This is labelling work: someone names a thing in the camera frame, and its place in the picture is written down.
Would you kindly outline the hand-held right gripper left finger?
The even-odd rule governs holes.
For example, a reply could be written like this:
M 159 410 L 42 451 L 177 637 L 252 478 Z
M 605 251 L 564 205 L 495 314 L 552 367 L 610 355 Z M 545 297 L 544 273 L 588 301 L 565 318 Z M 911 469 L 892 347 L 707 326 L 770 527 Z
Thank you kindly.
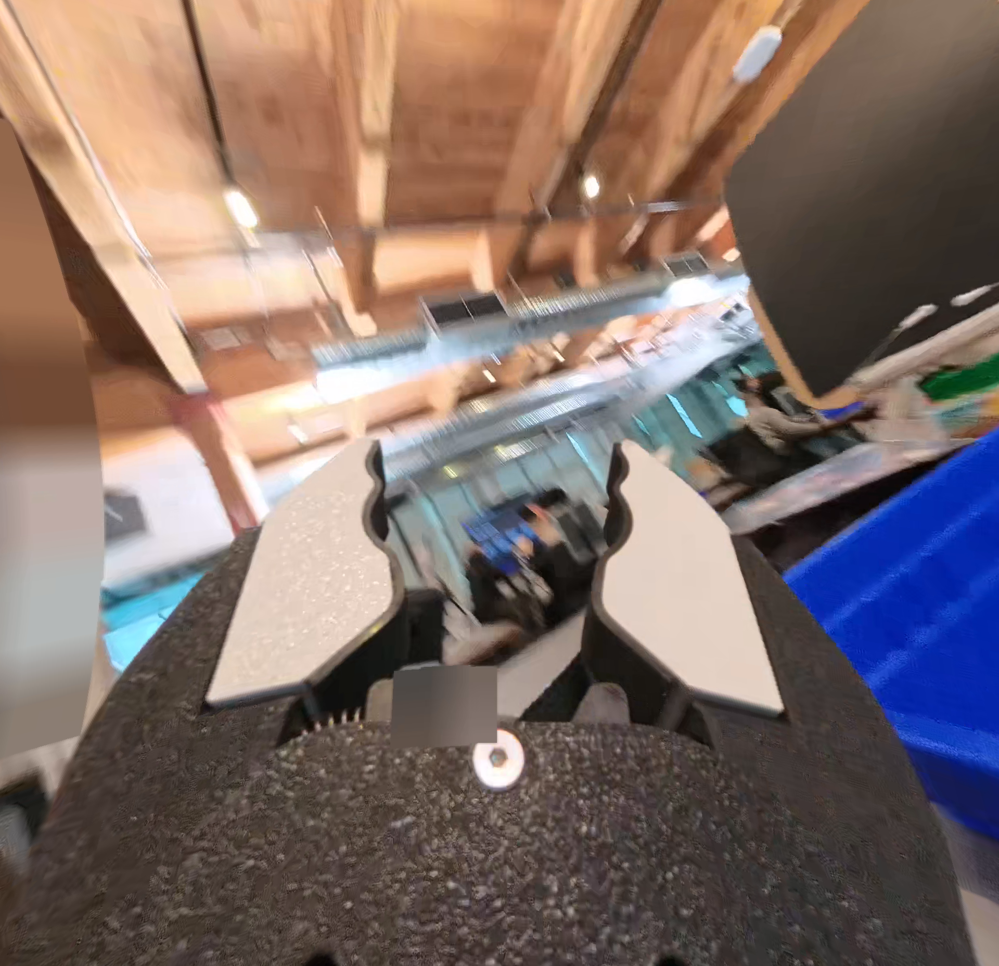
M 313 694 L 344 665 L 335 710 L 404 662 L 404 574 L 388 545 L 378 441 L 341 448 L 271 510 L 206 692 L 209 710 Z

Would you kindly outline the white ceiling sensor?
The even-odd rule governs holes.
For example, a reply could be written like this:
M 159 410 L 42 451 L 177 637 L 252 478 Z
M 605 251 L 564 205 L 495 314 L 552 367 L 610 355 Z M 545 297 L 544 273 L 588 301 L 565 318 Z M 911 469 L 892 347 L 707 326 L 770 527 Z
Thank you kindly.
M 756 81 L 782 43 L 782 30 L 776 25 L 760 27 L 749 39 L 731 72 L 732 81 L 747 85 Z

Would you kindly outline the black board with wooden edge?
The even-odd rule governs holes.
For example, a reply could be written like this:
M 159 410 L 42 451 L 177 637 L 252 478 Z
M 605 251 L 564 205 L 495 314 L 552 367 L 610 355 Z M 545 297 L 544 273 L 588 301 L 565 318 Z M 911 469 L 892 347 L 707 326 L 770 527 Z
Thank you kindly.
M 997 330 L 997 0 L 869 0 L 733 165 L 765 343 L 839 408 Z

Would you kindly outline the silver ventilation duct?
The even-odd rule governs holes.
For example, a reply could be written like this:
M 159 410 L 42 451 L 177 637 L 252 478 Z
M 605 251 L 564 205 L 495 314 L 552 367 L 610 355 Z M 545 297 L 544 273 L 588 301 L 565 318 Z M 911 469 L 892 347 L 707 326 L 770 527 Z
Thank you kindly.
M 560 333 L 573 335 L 622 317 L 699 306 L 747 285 L 740 264 L 710 265 L 689 253 L 643 273 L 552 295 L 504 300 L 492 292 L 420 302 L 420 321 L 413 327 L 321 344 L 311 355 L 318 373 L 421 373 Z

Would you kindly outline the blue plastic bin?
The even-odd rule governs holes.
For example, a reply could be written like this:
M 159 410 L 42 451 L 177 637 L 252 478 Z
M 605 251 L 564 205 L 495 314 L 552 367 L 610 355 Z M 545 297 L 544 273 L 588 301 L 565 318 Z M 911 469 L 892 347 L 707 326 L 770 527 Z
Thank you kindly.
M 784 580 L 872 691 L 929 799 L 997 839 L 997 433 Z

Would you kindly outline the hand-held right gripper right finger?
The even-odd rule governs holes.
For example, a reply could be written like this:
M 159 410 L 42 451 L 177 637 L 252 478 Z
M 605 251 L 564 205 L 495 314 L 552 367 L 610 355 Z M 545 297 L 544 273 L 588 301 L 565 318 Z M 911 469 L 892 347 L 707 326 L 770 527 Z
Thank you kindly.
M 639 444 L 614 447 L 607 548 L 593 575 L 585 666 L 632 717 L 687 701 L 766 717 L 785 710 L 729 529 Z

